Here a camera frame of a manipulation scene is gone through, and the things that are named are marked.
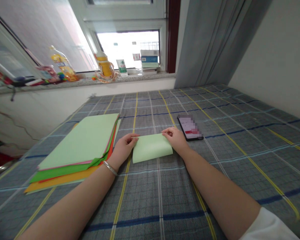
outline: stack of colored paper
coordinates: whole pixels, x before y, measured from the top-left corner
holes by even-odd
[[[120,121],[119,114],[84,118],[39,164],[25,193],[80,182],[90,176],[111,156]]]

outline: small bottle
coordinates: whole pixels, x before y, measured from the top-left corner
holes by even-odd
[[[51,59],[53,60],[53,62],[55,64],[58,65],[58,67],[60,68],[61,72],[65,75],[66,79],[69,82],[78,81],[79,78],[78,78],[76,72],[71,67],[71,65],[70,65],[69,60],[67,59],[67,57],[63,53],[57,51],[55,49],[55,47],[52,46],[52,45],[49,47],[49,49],[50,49]]]
[[[122,77],[127,77],[128,72],[127,72],[126,64],[124,63],[122,51],[119,48],[118,43],[113,43],[113,46],[116,51],[116,61],[118,64],[119,73]]]
[[[112,72],[111,72],[112,68],[111,68],[110,62],[108,61],[108,56],[104,52],[98,52],[94,56],[97,60],[99,70],[102,69],[102,74],[105,77],[111,76],[112,75]]]
[[[134,61],[134,67],[136,68],[137,75],[142,75],[142,64],[140,58],[140,48],[136,42],[132,42],[132,56]]]

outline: plastic bottle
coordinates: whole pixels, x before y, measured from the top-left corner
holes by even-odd
[[[57,51],[52,45],[51,47],[49,47],[49,49],[50,49],[51,59],[53,60],[54,63],[58,65],[61,72],[65,75],[66,79],[69,82],[78,81],[79,78],[76,75],[76,72],[71,67],[67,57],[63,53]]]
[[[118,46],[118,43],[113,43],[113,46],[116,51],[116,61],[118,64],[119,73],[122,77],[127,77],[128,72],[127,72],[126,64],[124,63],[122,50]]]
[[[95,58],[97,60],[97,64],[102,69],[102,74],[105,77],[109,77],[112,75],[110,62],[108,61],[108,56],[104,52],[98,52],[95,54]]]
[[[136,42],[132,42],[132,56],[134,60],[134,67],[136,68],[137,75],[142,75],[142,64],[140,58],[140,47]]]
[[[4,66],[0,64],[0,80],[7,85],[13,83],[15,76],[12,75]]]

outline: fingers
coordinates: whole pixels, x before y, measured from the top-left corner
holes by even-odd
[[[140,137],[139,134],[136,133],[128,133],[127,135],[124,135],[122,138],[126,141],[130,140],[132,137]]]
[[[131,148],[133,148],[133,147],[136,145],[138,139],[139,139],[139,138],[137,138],[137,137],[133,138],[132,141],[131,141],[128,145],[129,145]]]
[[[170,138],[172,138],[172,136],[170,136],[168,133],[162,133],[162,135],[165,136],[168,140],[169,140]]]
[[[172,132],[172,133],[174,133],[174,132],[176,132],[178,129],[176,129],[176,128],[174,128],[174,127],[170,127],[170,128],[167,128],[167,129],[165,129],[165,130],[163,130],[163,131],[161,131],[162,133],[167,133],[167,132]]]

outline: window sill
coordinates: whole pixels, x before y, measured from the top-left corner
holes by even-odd
[[[153,79],[160,79],[160,78],[171,78],[176,77],[176,73],[165,73],[159,72],[158,74],[154,75],[128,75],[128,77],[119,77],[115,82],[111,82],[108,84],[113,83],[122,83],[122,82],[134,82],[134,81],[144,81],[144,80],[153,80]],[[82,86],[94,86],[94,85],[101,85],[99,81],[93,81],[91,78],[81,79],[80,81],[76,82],[63,82],[60,84],[50,84],[50,85],[39,85],[34,87],[20,87],[16,88],[16,92],[33,92],[33,91],[42,91],[42,90],[52,90],[52,89],[62,89],[62,88],[71,88],[71,87],[82,87]],[[12,90],[7,88],[6,86],[0,87],[0,94],[7,94],[12,93]]]

